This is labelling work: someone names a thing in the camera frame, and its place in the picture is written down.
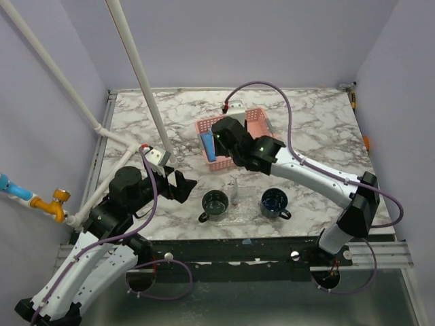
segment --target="screw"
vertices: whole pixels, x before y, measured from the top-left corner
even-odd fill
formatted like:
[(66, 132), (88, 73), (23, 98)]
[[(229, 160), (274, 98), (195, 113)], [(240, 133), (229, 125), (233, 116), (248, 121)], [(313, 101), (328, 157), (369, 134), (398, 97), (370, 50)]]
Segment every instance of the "screw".
[(172, 260), (172, 259), (174, 259), (174, 255), (172, 253), (165, 253), (164, 258), (166, 260)]
[(294, 260), (294, 261), (298, 261), (300, 259), (300, 255), (298, 251), (292, 251), (292, 253), (290, 253), (290, 257)]
[(349, 250), (345, 250), (345, 251), (343, 252), (343, 257), (344, 257), (346, 260), (351, 260), (351, 259), (352, 259), (352, 253), (351, 253)]

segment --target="lavender wall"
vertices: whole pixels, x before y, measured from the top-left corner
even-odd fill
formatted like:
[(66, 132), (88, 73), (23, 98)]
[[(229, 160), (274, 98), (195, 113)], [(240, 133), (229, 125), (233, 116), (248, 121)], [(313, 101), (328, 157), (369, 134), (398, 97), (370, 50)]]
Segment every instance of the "lavender wall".
[[(357, 119), (381, 186), (405, 209), (426, 310), (435, 324), (435, 2), (400, 0), (358, 73)], [(391, 212), (396, 212), (393, 205)]]
[[(107, 92), (57, 0), (13, 1), (92, 112), (101, 119)], [(51, 200), (56, 187), (80, 204), (97, 138), (31, 46), (0, 8), (0, 173)], [(71, 231), (0, 194), (2, 325), (28, 325), (15, 312), (50, 279), (60, 242)]]
[[(105, 2), (61, 3), (106, 87), (138, 88)], [(121, 3), (153, 87), (317, 87), (353, 81), (397, 0)]]

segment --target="gray floor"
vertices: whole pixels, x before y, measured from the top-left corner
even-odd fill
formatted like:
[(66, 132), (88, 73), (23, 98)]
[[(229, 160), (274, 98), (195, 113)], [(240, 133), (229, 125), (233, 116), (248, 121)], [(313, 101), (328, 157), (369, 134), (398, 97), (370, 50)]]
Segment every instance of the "gray floor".
[[(364, 283), (369, 271), (346, 271), (339, 288)], [(175, 295), (183, 285), (153, 287)], [(378, 273), (371, 288), (357, 295), (328, 295), (313, 283), (197, 283), (176, 302), (137, 299), (118, 279), (85, 314), (82, 326), (214, 325), (417, 325), (400, 270)]]

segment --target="blue pipe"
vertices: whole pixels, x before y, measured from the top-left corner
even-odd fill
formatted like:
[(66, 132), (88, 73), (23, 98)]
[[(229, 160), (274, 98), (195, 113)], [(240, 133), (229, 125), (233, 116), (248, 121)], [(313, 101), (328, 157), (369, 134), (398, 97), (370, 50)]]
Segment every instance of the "blue pipe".
[(4, 173), (0, 173), (0, 191), (17, 196), (23, 200), (30, 200), (33, 197), (33, 194), (29, 190), (18, 187), (15, 183), (11, 182)]

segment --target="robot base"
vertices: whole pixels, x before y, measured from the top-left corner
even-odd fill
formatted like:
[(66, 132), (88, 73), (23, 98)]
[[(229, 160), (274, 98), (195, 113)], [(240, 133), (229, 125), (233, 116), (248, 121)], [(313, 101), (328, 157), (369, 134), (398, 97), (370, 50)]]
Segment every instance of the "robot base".
[[(26, 321), (30, 322), (35, 309), (33, 309), (32, 298), (22, 299), (15, 306), (15, 311)], [(71, 303), (68, 313), (61, 319), (50, 321), (47, 316), (44, 318), (38, 317), (36, 326), (79, 326), (82, 322), (80, 316), (80, 304)]]

